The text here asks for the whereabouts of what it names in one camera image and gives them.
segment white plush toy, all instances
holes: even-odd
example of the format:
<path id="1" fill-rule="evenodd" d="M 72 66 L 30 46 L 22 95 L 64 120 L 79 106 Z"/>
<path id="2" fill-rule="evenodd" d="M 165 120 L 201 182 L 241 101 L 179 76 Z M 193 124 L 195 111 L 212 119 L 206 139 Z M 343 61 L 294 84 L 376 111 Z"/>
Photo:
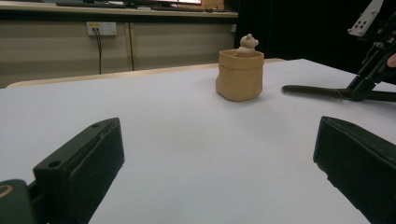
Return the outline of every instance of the white plush toy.
<path id="1" fill-rule="evenodd" d="M 240 43 L 241 47 L 236 51 L 236 56 L 243 58 L 253 57 L 254 52 L 256 52 L 254 48 L 259 45 L 259 41 L 251 34 L 248 34 L 242 37 Z"/>

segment beige wall panel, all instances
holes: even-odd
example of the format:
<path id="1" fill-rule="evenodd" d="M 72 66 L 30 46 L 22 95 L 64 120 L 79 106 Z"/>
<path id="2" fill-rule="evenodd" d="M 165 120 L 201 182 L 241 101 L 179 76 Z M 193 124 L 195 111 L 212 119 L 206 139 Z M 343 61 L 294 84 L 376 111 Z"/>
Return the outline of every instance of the beige wall panel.
<path id="1" fill-rule="evenodd" d="M 124 23 L 102 36 L 102 74 L 131 70 Z M 96 38 L 85 22 L 0 21 L 0 88 L 32 79 L 99 74 Z"/>
<path id="2" fill-rule="evenodd" d="M 134 23 L 134 70 L 217 63 L 219 51 L 232 49 L 231 24 Z"/>

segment dark background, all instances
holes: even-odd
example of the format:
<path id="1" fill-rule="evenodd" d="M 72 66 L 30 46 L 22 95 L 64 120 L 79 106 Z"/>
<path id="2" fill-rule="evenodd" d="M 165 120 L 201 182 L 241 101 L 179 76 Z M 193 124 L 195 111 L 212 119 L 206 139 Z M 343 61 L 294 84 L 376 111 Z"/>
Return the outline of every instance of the dark background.
<path id="1" fill-rule="evenodd" d="M 266 58 L 307 59 L 351 73 L 373 43 L 349 35 L 371 0 L 225 0 L 239 12 L 235 47 L 246 34 L 259 39 Z M 379 17 L 387 19 L 396 1 L 385 0 Z"/>

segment electrical outlet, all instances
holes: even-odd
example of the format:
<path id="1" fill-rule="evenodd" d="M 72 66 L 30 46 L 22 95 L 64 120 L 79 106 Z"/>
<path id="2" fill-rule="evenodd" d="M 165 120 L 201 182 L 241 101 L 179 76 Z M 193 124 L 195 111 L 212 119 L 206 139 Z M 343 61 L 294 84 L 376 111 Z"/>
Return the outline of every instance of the electrical outlet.
<path id="1" fill-rule="evenodd" d="M 97 29 L 99 35 L 117 35 L 117 24 L 115 22 L 87 21 L 88 35 L 95 35 L 93 29 Z"/>

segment white table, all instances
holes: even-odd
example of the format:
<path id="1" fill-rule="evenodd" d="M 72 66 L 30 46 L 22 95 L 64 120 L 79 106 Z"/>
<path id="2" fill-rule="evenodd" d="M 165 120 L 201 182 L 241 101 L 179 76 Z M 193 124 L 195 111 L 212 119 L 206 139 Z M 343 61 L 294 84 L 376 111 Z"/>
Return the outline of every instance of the white table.
<path id="1" fill-rule="evenodd" d="M 322 116 L 396 142 L 396 104 L 284 95 L 353 75 L 306 60 L 264 65 L 262 95 L 234 103 L 217 68 L 0 90 L 0 180 L 92 123 L 120 118 L 126 162 L 91 223 L 368 223 L 313 163 Z M 395 88 L 381 83 L 377 90 Z"/>

